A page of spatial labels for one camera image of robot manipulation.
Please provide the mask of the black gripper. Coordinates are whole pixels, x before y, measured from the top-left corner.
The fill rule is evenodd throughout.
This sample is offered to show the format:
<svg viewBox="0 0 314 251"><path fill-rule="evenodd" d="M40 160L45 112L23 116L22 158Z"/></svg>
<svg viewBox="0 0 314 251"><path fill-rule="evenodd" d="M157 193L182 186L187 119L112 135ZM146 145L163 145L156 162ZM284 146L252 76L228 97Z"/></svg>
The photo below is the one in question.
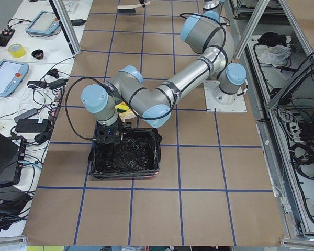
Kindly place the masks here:
<svg viewBox="0 0 314 251"><path fill-rule="evenodd" d="M97 123L95 134L96 134L96 145L109 145L116 144L123 140L125 134L132 128L131 122L115 122L112 125L105 125Z"/></svg>

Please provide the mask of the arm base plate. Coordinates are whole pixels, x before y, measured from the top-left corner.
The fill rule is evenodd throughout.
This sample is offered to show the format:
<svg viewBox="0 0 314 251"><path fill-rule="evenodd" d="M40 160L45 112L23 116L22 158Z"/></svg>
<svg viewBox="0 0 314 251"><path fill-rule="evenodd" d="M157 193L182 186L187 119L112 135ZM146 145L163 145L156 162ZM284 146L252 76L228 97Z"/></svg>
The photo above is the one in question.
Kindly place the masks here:
<svg viewBox="0 0 314 251"><path fill-rule="evenodd" d="M205 103L208 112L246 113L247 108L242 93L242 87L239 87L236 94L225 94L220 90L219 81L204 81Z"/></svg>

